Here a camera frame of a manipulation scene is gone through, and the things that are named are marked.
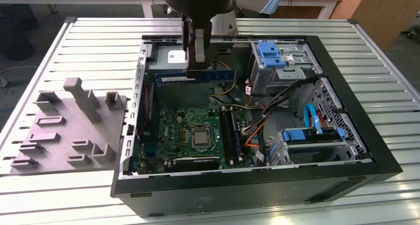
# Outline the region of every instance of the motherboard chip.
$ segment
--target motherboard chip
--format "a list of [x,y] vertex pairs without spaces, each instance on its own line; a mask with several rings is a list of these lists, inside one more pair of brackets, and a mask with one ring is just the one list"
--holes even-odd
[[194,132],[194,144],[203,145],[209,143],[207,138],[209,133],[206,131],[195,131]]
[[213,143],[210,140],[210,128],[209,126],[201,126],[190,129],[191,133],[191,148],[198,152],[203,152],[211,147]]

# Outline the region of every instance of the cable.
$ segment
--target cable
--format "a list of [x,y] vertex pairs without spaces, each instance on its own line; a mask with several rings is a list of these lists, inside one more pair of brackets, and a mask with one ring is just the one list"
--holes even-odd
[[209,96],[210,96],[210,97],[214,97],[214,96],[225,95],[226,93],[229,93],[229,92],[234,89],[234,86],[235,86],[235,81],[233,81],[233,84],[231,84],[230,89],[227,89],[226,91],[223,91],[223,92],[221,92],[221,93],[211,94],[211,95],[209,95]]
[[227,96],[227,98],[231,100],[231,104],[241,104],[241,103],[238,103],[238,102],[233,99],[233,97],[231,97],[229,94],[225,94],[225,96]]
[[6,112],[6,111],[11,110],[13,108],[14,108],[14,107],[10,107],[10,108],[6,108],[6,109],[3,109],[3,110],[0,110],[0,113]]
[[15,66],[15,67],[7,68],[6,70],[0,71],[0,74],[5,73],[6,71],[10,71],[10,70],[14,70],[14,69],[18,69],[18,68],[26,68],[26,67],[38,68],[37,66]]
[[266,122],[266,120],[265,120],[263,123],[257,127],[257,129],[253,131],[251,135],[249,136],[249,138],[247,138],[247,140],[246,140],[246,142],[245,142],[245,146],[246,146],[246,147],[249,147],[249,146],[247,146],[247,145],[249,145],[247,143],[249,143],[251,137],[254,136],[254,134],[257,133],[257,131],[262,128],[265,122]]
[[222,100],[219,100],[217,97],[214,96],[210,96],[219,104],[225,105],[225,106],[234,106],[234,107],[238,107],[238,108],[245,108],[245,109],[253,109],[250,107],[246,107],[246,106],[241,106],[238,104],[229,104],[226,102],[223,102]]
[[214,60],[214,59],[211,60],[211,62],[221,64],[226,69],[231,70],[231,68],[223,62]]

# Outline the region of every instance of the metal frame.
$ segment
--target metal frame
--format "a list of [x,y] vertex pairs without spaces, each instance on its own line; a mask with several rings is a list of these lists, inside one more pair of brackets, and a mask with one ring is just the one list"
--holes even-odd
[[[126,24],[135,27],[118,33],[109,29]],[[381,50],[359,35],[358,26],[345,20],[237,19],[237,25],[242,35],[299,34],[319,37],[403,172],[382,183],[363,186],[333,202],[146,220],[118,199],[109,197],[113,171],[0,177],[0,204],[6,205],[0,208],[0,221],[3,224],[79,224],[82,221],[91,224],[153,222],[171,225],[190,223],[190,219],[195,224],[229,225],[301,224],[301,221],[346,225],[414,224],[420,221],[420,107],[414,100],[417,98],[407,90],[409,84],[405,81],[397,83],[395,75],[399,72],[393,65],[394,71],[386,68]],[[54,90],[51,82],[43,83],[43,80],[57,82],[62,76],[75,74],[87,77],[89,80],[83,81],[87,86],[102,79],[97,84],[98,93],[103,92],[106,86],[111,90],[119,89],[118,92],[129,96],[131,90],[126,86],[131,86],[131,79],[127,78],[135,72],[141,36],[179,34],[177,19],[78,18],[75,23],[63,27],[50,48],[51,53],[42,61],[43,71],[30,82],[34,92]],[[389,85],[386,90],[378,91],[377,86],[382,87],[383,84],[377,81],[385,87]],[[26,89],[25,95],[30,94],[31,90]],[[1,132],[0,160],[15,153],[9,143],[25,137],[26,130],[19,127],[31,124],[33,117],[26,114],[35,111],[30,97],[21,99],[6,123],[10,130],[3,128]],[[0,161],[0,169],[3,169],[5,163],[6,160]]]

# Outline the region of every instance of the white table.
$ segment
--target white table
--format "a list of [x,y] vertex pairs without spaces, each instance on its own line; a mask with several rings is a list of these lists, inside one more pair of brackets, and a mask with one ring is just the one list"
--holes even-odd
[[[190,224],[413,224],[420,219],[418,94],[357,25],[345,20],[237,19],[239,34],[317,35],[355,93],[403,172],[333,202],[194,216]],[[141,36],[179,34],[177,19],[78,18],[65,23],[51,43],[10,119],[0,133],[0,160],[17,155],[33,122],[38,91],[59,97],[66,77],[79,77],[94,95],[117,90],[131,95]],[[0,161],[6,171],[10,160]],[[143,220],[109,197],[111,171],[0,178],[0,224],[62,222],[134,224]],[[191,217],[155,218],[185,224]]]

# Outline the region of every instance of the wire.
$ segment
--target wire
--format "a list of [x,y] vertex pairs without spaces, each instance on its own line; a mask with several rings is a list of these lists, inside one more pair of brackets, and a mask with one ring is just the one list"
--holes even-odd
[[230,89],[227,89],[226,91],[223,91],[223,92],[221,92],[221,93],[211,94],[211,95],[209,95],[209,96],[210,96],[210,97],[214,97],[214,96],[225,95],[226,93],[229,93],[229,92],[234,89],[234,86],[235,86],[235,81],[233,82]]
[[229,104],[229,103],[221,101],[221,100],[219,100],[217,97],[214,97],[214,96],[210,96],[210,97],[211,97],[219,104],[222,104],[222,105],[225,105],[225,106],[234,106],[234,107],[238,107],[238,108],[253,109],[253,108],[250,108],[250,107],[241,106],[241,105],[238,105],[238,104]]
[[18,68],[26,68],[26,67],[38,68],[37,66],[15,66],[15,67],[7,68],[6,70],[0,71],[0,74],[5,73],[6,71],[10,71],[10,70],[14,70],[14,69],[18,69]]
[[225,94],[225,96],[227,96],[227,98],[231,100],[231,103],[233,103],[233,104],[241,104],[241,103],[238,103],[238,102],[233,99],[233,97],[231,97],[229,94]]
[[226,69],[231,70],[231,68],[223,62],[214,60],[214,59],[211,60],[211,62],[221,64]]
[[249,145],[247,143],[249,143],[251,137],[254,136],[254,134],[257,133],[257,131],[258,131],[258,130],[261,129],[261,127],[263,126],[265,122],[266,122],[266,120],[262,122],[262,124],[257,127],[257,129],[253,131],[251,135],[249,136],[249,138],[247,138],[247,140],[246,140],[246,142],[245,142],[245,146],[246,146],[246,147],[249,147],[249,146],[247,146],[247,145]]
[[143,85],[143,102],[145,102],[145,120],[143,120],[143,124],[142,124],[142,127],[141,127],[141,130],[139,130],[139,133],[138,133],[138,136],[142,134],[142,130],[143,130],[143,127],[145,127],[145,124],[146,124],[146,119],[149,117],[149,100],[147,100],[147,93],[146,93],[146,87]]
[[11,110],[13,108],[14,108],[14,107],[10,107],[10,108],[6,108],[6,109],[3,109],[3,110],[0,110],[0,113],[6,112],[6,111]]

